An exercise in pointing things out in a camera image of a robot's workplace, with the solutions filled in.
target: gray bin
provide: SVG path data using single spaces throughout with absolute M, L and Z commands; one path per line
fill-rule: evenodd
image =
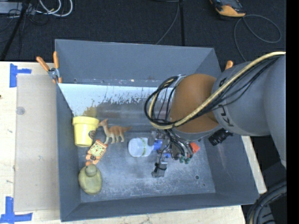
M 155 89 L 178 74 L 221 74 L 213 48 L 58 39 L 55 50 L 63 84 L 72 84 L 74 96 L 79 85 Z M 87 195 L 79 186 L 78 173 L 88 148 L 74 145 L 69 97 L 59 85 L 56 91 L 61 221 L 253 204 L 259 197 L 239 135 L 216 146 L 206 136 L 197 141 L 200 150 L 189 164 L 169 160 L 165 176 L 153 178 L 155 151 L 148 157 L 134 158 L 127 149 L 131 138 L 149 136 L 154 130 L 143 113 L 145 100 L 97 106 L 97 118 L 109 118 L 109 126 L 128 124 L 133 128 L 125 133 L 126 142 L 108 146 L 97 164 L 103 177 L 102 190 L 98 195 Z M 96 134 L 103 139 L 100 128 Z

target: cable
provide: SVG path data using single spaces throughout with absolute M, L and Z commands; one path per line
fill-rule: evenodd
M 22 3 L 22 10 L 21 10 L 20 17 L 18 18 L 17 24 L 15 25 L 14 30 L 13 30 L 9 40 L 6 43 L 4 50 L 2 51 L 1 58 L 0 58 L 1 61 L 5 60 L 7 52 L 9 51 L 9 48 L 10 48 L 10 46 L 11 46 L 13 40 L 14 40 L 15 34 L 16 34 L 17 30 L 19 29 L 20 23 L 23 19 L 23 16 L 25 15 L 27 9 L 28 9 L 30 1 L 31 0 L 24 0 L 24 2 Z
M 56 9 L 55 11 L 53 11 L 54 9 L 52 8 L 51 10 L 49 10 L 42 2 L 42 0 L 38 0 L 38 2 L 42 5 L 42 7 L 47 11 L 46 13 L 42 12 L 42 11 L 38 11 L 36 10 L 37 13 L 42 13 L 42 14 L 54 14 L 57 13 L 60 8 L 61 8 L 61 0 L 58 0 L 59 6 L 58 9 Z
M 174 22 L 176 21 L 176 19 L 178 17 L 178 13 L 179 13 L 179 0 L 154 0 L 154 1 L 159 1 L 159 2 L 177 2 L 178 3 L 176 15 L 175 15 L 175 17 L 174 17 L 174 19 L 173 19 L 170 27 L 167 29 L 167 31 L 164 33 L 164 35 L 156 42 L 155 45 L 158 45 L 163 40 L 163 38 L 168 34 L 168 32 L 173 27 L 173 24 L 174 24 Z
M 268 192 L 260 196 L 260 198 L 251 206 L 249 214 L 247 215 L 247 223 L 259 224 L 259 219 L 261 217 L 260 215 L 263 207 L 271 204 L 279 198 L 286 196 L 286 193 L 286 180 L 283 180 L 280 183 L 273 186 L 272 188 L 270 188 Z
M 259 37 L 256 33 L 254 33 L 254 32 L 252 31 L 252 29 L 249 27 L 249 25 L 247 24 L 246 20 L 245 20 L 245 17 L 252 17 L 252 16 L 261 17 L 261 18 L 264 18 L 264 19 L 266 19 L 267 21 L 271 22 L 271 23 L 277 28 L 277 30 L 279 31 L 279 38 L 278 38 L 276 41 L 268 41 L 268 40 L 265 40 L 265 39 Z M 245 59 L 245 57 L 243 56 L 242 52 L 240 51 L 240 48 L 239 48 L 239 46 L 238 46 L 237 39 L 236 39 L 236 28 L 237 28 L 237 25 L 239 24 L 240 21 L 244 21 L 244 22 L 245 22 L 245 25 L 246 25 L 247 28 L 252 32 L 252 34 L 253 34 L 255 37 L 257 37 L 258 39 L 262 40 L 263 42 L 267 42 L 267 43 L 277 43 L 277 42 L 279 42 L 279 41 L 281 40 L 282 35 L 281 35 L 281 31 L 280 31 L 280 29 L 279 29 L 278 26 L 277 26 L 274 22 L 272 22 L 270 19 L 268 19 L 268 18 L 266 18 L 266 17 L 263 17 L 263 16 L 260 16 L 260 15 L 255 15 L 255 14 L 253 14 L 253 15 L 245 15 L 245 16 L 243 16 L 243 17 L 240 18 L 240 19 L 237 21 L 237 23 L 235 24 L 235 28 L 234 28 L 234 41 L 235 41 L 235 45 L 236 45 L 236 47 L 237 47 L 237 49 L 238 49 L 238 51 L 239 51 L 239 53 L 240 53 L 240 55 L 242 56 L 242 58 L 243 58 L 244 61 L 247 61 L 247 60 Z
M 286 52 L 283 51 L 277 51 L 277 52 L 272 52 L 268 53 L 264 56 L 261 56 L 257 58 L 256 60 L 252 61 L 248 65 L 246 65 L 244 68 L 242 68 L 240 71 L 238 71 L 236 74 L 234 74 L 229 80 L 227 80 L 221 87 L 219 87 L 215 93 L 213 93 L 205 102 L 203 102 L 198 108 L 196 108 L 192 113 L 187 115 L 181 120 L 178 120 L 173 123 L 166 123 L 166 124 L 156 124 L 152 120 L 150 120 L 150 123 L 157 129 L 172 129 L 174 127 L 178 127 L 180 125 L 183 125 L 184 123 L 190 121 L 194 116 L 196 116 L 201 110 L 203 110 L 209 103 L 211 103 L 217 96 L 219 96 L 229 85 L 231 85 L 237 78 L 239 78 L 243 73 L 248 71 L 251 67 L 255 66 L 256 64 L 260 63 L 261 61 L 273 57 L 273 56 L 279 56 L 279 55 L 284 55 Z M 153 97 L 153 100 L 151 101 L 149 105 L 149 118 L 152 118 L 152 112 L 153 112 L 153 105 L 156 102 L 157 99 L 157 92 L 153 93 L 154 95 L 150 96 Z
M 155 45 L 158 45 L 162 40 L 163 38 L 167 35 L 167 33 L 170 31 L 170 29 L 172 28 L 174 22 L 176 21 L 177 17 L 178 17 L 178 12 L 179 12 L 179 3 L 178 3 L 178 6 L 177 6 L 177 12 L 176 12 L 176 15 L 171 23 L 171 25 L 169 26 L 169 28 L 167 29 L 167 31 L 164 33 L 164 35 L 159 39 L 159 41 L 156 42 Z
M 71 14 L 71 12 L 73 11 L 73 2 L 72 0 L 69 0 L 70 2 L 70 5 L 71 5 L 71 8 L 70 10 L 65 13 L 65 14 L 57 14 L 59 12 L 59 10 L 61 9 L 61 0 L 58 0 L 58 3 L 59 3 L 59 6 L 56 10 L 54 10 L 53 8 L 51 10 L 49 10 L 45 5 L 44 3 L 42 2 L 42 0 L 38 0 L 39 1 L 39 4 L 42 5 L 43 9 L 46 10 L 47 12 L 44 13 L 42 11 L 38 11 L 36 10 L 37 13 L 42 13 L 42 14 L 45 14 L 45 15 L 53 15 L 53 16 L 57 16 L 57 17 L 66 17 L 68 16 L 69 14 Z

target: wire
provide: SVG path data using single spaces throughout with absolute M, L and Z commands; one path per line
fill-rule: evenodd
M 252 29 L 249 27 L 249 25 L 247 24 L 246 20 L 245 20 L 245 17 L 252 17 L 252 16 L 256 16 L 256 17 L 260 17 L 260 18 L 264 18 L 264 19 L 266 19 L 267 21 L 271 22 L 271 23 L 277 28 L 277 30 L 279 31 L 279 38 L 278 38 L 276 41 L 268 41 L 268 40 L 265 40 L 265 39 L 259 37 L 256 33 L 254 33 L 254 32 L 252 31 Z M 277 42 L 279 42 L 279 41 L 281 40 L 282 35 L 281 35 L 281 31 L 280 31 L 280 29 L 279 29 L 278 26 L 277 26 L 274 22 L 272 22 L 270 19 L 268 19 L 268 18 L 266 18 L 266 17 L 263 17 L 263 16 L 260 16 L 260 15 L 255 15 L 255 14 L 253 14 L 253 15 L 245 15 L 245 16 L 243 16 L 243 17 L 240 18 L 240 19 L 237 21 L 237 23 L 235 24 L 235 28 L 234 28 L 234 41 L 235 41 L 235 45 L 236 45 L 236 47 L 237 47 L 237 49 L 238 49 L 238 51 L 239 51 L 239 53 L 240 53 L 240 55 L 242 56 L 242 58 L 243 58 L 244 61 L 247 61 L 247 60 L 245 59 L 245 57 L 243 56 L 242 52 L 240 51 L 240 48 L 239 48 L 239 46 L 238 46 L 237 39 L 236 39 L 236 29 L 237 29 L 237 25 L 239 24 L 240 21 L 244 21 L 244 22 L 245 22 L 245 25 L 246 25 L 247 28 L 252 32 L 252 34 L 253 34 L 255 37 L 257 37 L 258 39 L 262 40 L 263 42 L 267 42 L 267 43 L 277 43 Z
M 162 40 L 163 38 L 168 34 L 168 32 L 170 31 L 170 29 L 172 28 L 174 22 L 176 21 L 177 17 L 178 17 L 178 12 L 179 12 L 179 3 L 178 3 L 178 6 L 177 6 L 177 12 L 176 12 L 176 15 L 171 23 L 171 25 L 169 26 L 169 28 L 167 29 L 167 31 L 164 33 L 164 35 L 159 39 L 159 41 L 156 42 L 156 45 L 158 45 Z
M 267 206 L 274 202 L 275 200 L 286 196 L 287 186 L 286 180 L 281 181 L 276 184 L 272 188 L 269 189 L 268 192 L 263 194 L 254 205 L 251 206 L 249 210 L 249 214 L 247 215 L 247 223 L 248 224 L 259 224 L 261 212 L 264 206 Z
M 206 106 L 208 104 L 210 104 L 211 102 L 213 102 L 213 100 L 215 100 L 219 95 L 223 94 L 222 92 L 224 92 L 228 86 L 230 86 L 236 79 L 238 79 L 239 77 L 241 77 L 241 75 L 243 75 L 245 72 L 247 72 L 250 68 L 254 67 L 255 65 L 259 64 L 261 61 L 268 59 L 270 57 L 273 56 L 279 56 L 279 55 L 284 55 L 286 52 L 283 51 L 277 51 L 277 52 L 272 52 L 272 53 L 268 53 L 264 56 L 259 57 L 258 59 L 252 61 L 251 63 L 249 63 L 248 65 L 246 65 L 244 68 L 242 68 L 240 71 L 238 71 L 236 74 L 234 74 L 229 80 L 227 80 L 221 87 L 219 87 L 216 92 L 214 92 L 205 102 L 203 102 L 198 108 L 196 108 L 192 113 L 188 114 L 187 116 L 185 116 L 184 118 L 175 121 L 175 122 L 165 122 L 164 124 L 157 124 L 152 120 L 152 112 L 153 112 L 153 105 L 155 104 L 157 97 L 158 97 L 158 93 L 165 88 L 166 85 L 169 84 L 169 82 L 173 82 L 174 78 L 170 78 L 167 80 L 167 82 L 164 82 L 164 84 L 162 85 L 162 87 L 159 87 L 158 90 L 156 92 L 154 92 L 149 98 L 152 99 L 150 105 L 149 105 L 149 113 L 146 115 L 149 117 L 150 123 L 157 129 L 172 129 L 174 127 L 178 127 L 183 125 L 184 123 L 192 120 L 193 117 L 195 117 L 196 115 L 198 115 L 199 112 L 201 112 L 204 108 L 206 108 Z M 148 100 L 145 103 L 145 111 L 147 109 L 147 103 Z
M 177 17 L 178 17 L 178 13 L 179 13 L 179 0 L 154 0 L 154 1 L 159 1 L 159 2 L 177 2 L 178 3 L 178 7 L 177 7 L 177 12 L 176 15 L 170 25 L 170 27 L 168 28 L 168 30 L 164 33 L 164 35 L 156 42 L 155 45 L 158 45 L 163 39 L 164 37 L 168 34 L 168 32 L 170 31 L 170 29 L 173 27 L 174 22 L 176 21 Z
M 61 0 L 58 0 L 59 6 L 58 9 L 54 10 L 53 8 L 51 10 L 49 10 L 42 2 L 42 0 L 38 0 L 38 2 L 42 5 L 42 7 L 47 11 L 46 13 L 42 12 L 42 11 L 38 11 L 36 10 L 37 13 L 42 13 L 42 14 L 54 14 L 57 13 L 60 8 L 61 8 Z
M 38 11 L 36 10 L 37 13 L 42 13 L 42 14 L 46 14 L 46 15 L 53 15 L 53 16 L 57 16 L 57 17 L 66 17 L 68 16 L 69 14 L 71 14 L 71 12 L 73 11 L 73 2 L 72 0 L 69 0 L 70 2 L 70 5 L 71 5 L 71 8 L 70 10 L 65 13 L 65 14 L 57 14 L 59 12 L 59 10 L 61 9 L 61 0 L 58 0 L 58 3 L 59 3 L 59 6 L 56 10 L 54 10 L 53 8 L 51 10 L 49 10 L 45 5 L 44 3 L 42 2 L 42 0 L 38 0 L 39 1 L 39 4 L 42 5 L 43 9 L 46 10 L 46 12 L 42 12 L 42 11 Z

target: plastic toy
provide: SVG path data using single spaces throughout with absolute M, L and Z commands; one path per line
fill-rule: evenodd
M 102 189 L 101 172 L 91 162 L 86 162 L 86 166 L 81 168 L 78 181 L 81 189 L 89 195 L 98 194 Z
M 112 138 L 112 144 L 114 144 L 115 142 L 120 142 L 120 137 L 121 142 L 124 142 L 125 138 L 123 136 L 123 133 L 130 130 L 132 127 L 112 126 L 108 128 L 107 121 L 108 119 L 105 119 L 98 124 L 98 127 L 102 126 L 104 128 L 104 132 L 106 135 L 106 140 L 104 144 L 108 144 L 109 138 Z
M 86 160 L 91 160 L 96 165 L 106 152 L 106 148 L 106 144 L 103 144 L 100 140 L 96 140 L 88 150 Z

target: power cable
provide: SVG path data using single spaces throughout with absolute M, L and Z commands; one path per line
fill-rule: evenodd
M 9 48 L 10 48 L 10 46 L 11 46 L 13 40 L 14 40 L 15 34 L 16 34 L 17 30 L 19 29 L 20 23 L 21 23 L 24 15 L 25 15 L 28 7 L 29 7 L 30 1 L 31 0 L 24 0 L 24 2 L 22 3 L 22 9 L 21 9 L 20 17 L 18 18 L 17 23 L 14 27 L 14 30 L 13 30 L 8 42 L 6 43 L 6 46 L 5 46 L 4 50 L 1 53 L 0 61 L 5 60 L 5 57 L 8 53 L 8 51 L 9 51 Z
M 171 85 L 171 83 L 174 82 L 175 78 L 171 77 L 168 80 L 166 80 L 165 82 L 163 82 L 163 84 L 161 86 L 159 86 L 159 88 L 157 89 L 156 92 L 154 92 L 152 95 L 149 96 L 148 100 L 145 103 L 144 106 L 144 110 L 145 110 L 145 114 L 146 116 L 149 118 L 150 123 L 157 129 L 172 129 L 174 127 L 178 127 L 183 125 L 184 123 L 192 120 L 193 117 L 195 117 L 196 115 L 198 115 L 199 112 L 201 112 L 206 106 L 208 106 L 208 104 L 210 104 L 211 102 L 213 102 L 219 95 L 221 95 L 226 89 L 227 87 L 229 87 L 233 82 L 235 82 L 236 79 L 238 79 L 241 75 L 243 75 L 245 72 L 247 72 L 249 69 L 251 69 L 252 67 L 254 67 L 255 65 L 259 64 L 261 61 L 268 59 L 270 57 L 273 56 L 281 56 L 284 55 L 285 52 L 272 52 L 272 53 L 268 53 L 264 56 L 259 57 L 258 59 L 250 62 L 249 64 L 247 64 L 245 67 L 243 67 L 240 71 L 238 71 L 236 74 L 234 74 L 230 79 L 228 79 L 221 87 L 219 87 L 205 102 L 203 102 L 198 108 L 196 108 L 193 112 L 191 112 L 190 114 L 188 114 L 187 116 L 185 116 L 184 118 L 175 121 L 175 122 L 169 122 L 166 121 L 163 124 L 157 124 L 152 120 L 152 113 L 153 113 L 153 107 L 154 104 L 157 100 L 158 97 L 158 93 L 168 87 L 169 85 Z M 149 105 L 149 110 L 147 113 L 147 103 L 148 101 L 151 99 L 151 103 Z
M 263 38 L 259 37 L 259 36 L 258 36 L 258 35 L 257 35 L 251 28 L 250 28 L 250 26 L 249 26 L 248 23 L 246 22 L 246 19 L 245 19 L 245 18 L 248 18 L 248 17 L 260 17 L 260 18 L 266 19 L 267 21 L 269 21 L 270 23 L 272 23 L 272 24 L 276 27 L 276 29 L 278 30 L 278 32 L 279 32 L 279 38 L 278 38 L 276 41 L 268 41 L 268 40 L 266 40 L 266 39 L 263 39 Z M 237 23 L 235 24 L 235 28 L 234 28 L 234 41 L 235 41 L 235 45 L 236 45 L 236 47 L 237 47 L 237 49 L 238 49 L 238 52 L 240 53 L 242 59 L 243 59 L 245 62 L 246 62 L 247 60 L 245 59 L 244 55 L 242 54 L 242 52 L 241 52 L 241 50 L 240 50 L 240 48 L 239 48 L 239 45 L 238 45 L 238 43 L 237 43 L 237 39 L 236 39 L 236 29 L 237 29 L 237 26 L 238 26 L 238 24 L 239 24 L 240 21 L 244 21 L 244 23 L 245 23 L 246 27 L 249 29 L 249 31 L 250 31 L 256 38 L 258 38 L 259 40 L 261 40 L 261 41 L 263 41 L 263 42 L 266 42 L 266 43 L 277 43 L 277 42 L 279 42 L 279 41 L 281 40 L 281 38 L 282 38 L 281 31 L 280 31 L 279 27 L 278 27 L 273 21 L 271 21 L 270 19 L 268 19 L 268 18 L 266 18 L 266 17 L 264 17 L 264 16 L 261 16 L 261 15 L 257 15 L 257 14 L 249 14 L 249 15 L 245 15 L 245 16 L 241 17 L 241 18 L 237 21 Z
M 187 1 L 187 0 L 154 0 L 154 1 L 159 1 L 159 2 L 177 2 L 178 6 L 177 6 L 177 11 L 176 11 L 176 15 L 171 23 L 171 25 L 169 26 L 169 28 L 167 29 L 167 31 L 164 33 L 164 35 L 156 42 L 155 45 L 158 45 L 163 39 L 164 37 L 168 34 L 168 32 L 171 30 L 171 28 L 173 27 L 176 19 L 178 18 L 178 13 L 180 11 L 180 3 L 182 3 L 183 1 Z

